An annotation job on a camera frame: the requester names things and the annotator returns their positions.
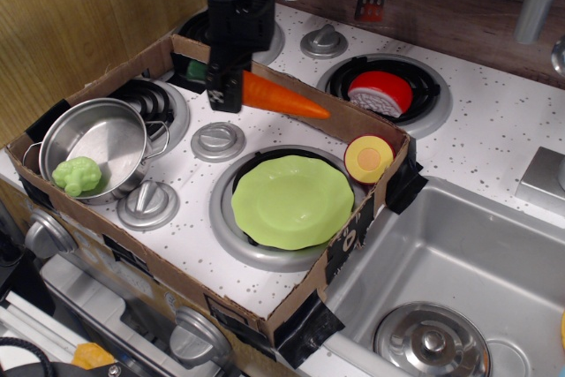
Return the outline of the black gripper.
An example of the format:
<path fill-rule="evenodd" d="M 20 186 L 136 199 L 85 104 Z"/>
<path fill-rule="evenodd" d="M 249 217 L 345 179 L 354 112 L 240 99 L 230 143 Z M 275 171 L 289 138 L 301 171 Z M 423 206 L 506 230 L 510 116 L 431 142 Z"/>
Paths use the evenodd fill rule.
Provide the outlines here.
<path fill-rule="evenodd" d="M 269 49 L 275 31 L 275 0 L 208 0 L 206 89 L 212 110 L 239 113 L 243 71 L 252 55 Z"/>

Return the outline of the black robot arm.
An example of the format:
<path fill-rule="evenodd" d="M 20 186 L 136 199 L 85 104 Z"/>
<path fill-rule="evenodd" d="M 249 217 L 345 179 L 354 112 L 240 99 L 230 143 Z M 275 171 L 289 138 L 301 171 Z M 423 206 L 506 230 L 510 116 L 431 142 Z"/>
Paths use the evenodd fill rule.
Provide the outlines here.
<path fill-rule="evenodd" d="M 212 109 L 238 113 L 243 74 L 252 55 L 270 48 L 275 32 L 275 0 L 207 0 L 210 47 L 205 78 Z"/>

